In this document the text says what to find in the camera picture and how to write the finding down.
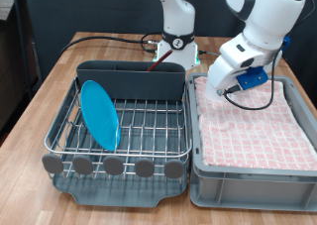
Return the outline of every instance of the blue gripper part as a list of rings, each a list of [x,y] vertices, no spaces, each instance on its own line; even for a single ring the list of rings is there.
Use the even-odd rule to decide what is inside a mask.
[[[282,49],[282,51],[284,52],[289,47],[291,43],[291,38],[289,36],[285,36],[283,43],[284,43],[284,48]]]
[[[247,90],[268,81],[264,66],[249,67],[247,73],[237,76],[238,82],[243,90]]]

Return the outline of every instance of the metal wire grid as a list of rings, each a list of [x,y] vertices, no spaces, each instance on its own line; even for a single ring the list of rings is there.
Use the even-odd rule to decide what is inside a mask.
[[[181,101],[114,100],[122,140],[119,147],[110,152],[101,148],[85,127],[79,98],[77,91],[51,147],[48,147],[46,140],[47,148],[61,155],[64,178],[76,172],[72,166],[76,155],[86,155],[92,160],[93,179],[100,174],[109,179],[102,163],[104,157],[109,155],[118,156],[123,161],[122,179],[126,179],[127,175],[136,176],[134,166],[140,158],[153,160],[154,176],[164,176],[163,168],[167,160],[181,160],[186,164],[190,148],[186,142],[186,113]],[[70,114],[75,115],[73,120],[70,120]],[[64,146],[61,135],[64,135]]]

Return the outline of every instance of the gray divider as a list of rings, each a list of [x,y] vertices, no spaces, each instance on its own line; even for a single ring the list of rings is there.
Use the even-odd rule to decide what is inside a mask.
[[[115,156],[108,156],[103,160],[105,171],[111,175],[118,175],[123,173],[122,160]]]
[[[184,163],[180,160],[171,160],[164,165],[164,174],[169,178],[180,178],[184,173]]]
[[[62,173],[63,166],[59,156],[54,154],[46,154],[42,157],[45,170],[48,173]]]
[[[93,172],[92,161],[86,156],[76,156],[72,160],[72,164],[77,173],[90,174]]]
[[[150,159],[139,159],[136,162],[136,174],[139,177],[151,177],[155,173],[155,164]]]
[[[99,83],[111,98],[181,100],[185,69],[164,62],[146,72],[152,62],[90,60],[77,68],[80,86],[87,80]]]

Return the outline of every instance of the dish towel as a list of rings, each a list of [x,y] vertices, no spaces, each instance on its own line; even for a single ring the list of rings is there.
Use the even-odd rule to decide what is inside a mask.
[[[242,110],[227,101],[205,97],[207,77],[195,79],[203,164],[255,169],[316,170],[317,153],[297,124],[275,82],[274,101],[262,111]],[[266,105],[271,82],[237,94],[235,101],[247,107]]]

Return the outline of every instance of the wire rack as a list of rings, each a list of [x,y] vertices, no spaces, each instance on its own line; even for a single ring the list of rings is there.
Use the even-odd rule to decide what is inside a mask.
[[[164,165],[169,161],[188,162],[191,144],[186,132],[185,94],[182,101],[120,100],[114,99],[121,127],[121,142],[114,152],[103,149],[90,135],[80,110],[80,91],[76,80],[69,90],[53,125],[45,139],[47,149],[62,161],[64,179],[91,176],[92,179],[111,178],[103,167],[108,156],[118,157],[124,166],[121,179],[139,180],[135,164],[149,159],[155,165],[155,177],[167,178]],[[91,159],[91,175],[79,174],[73,166],[76,156]]]

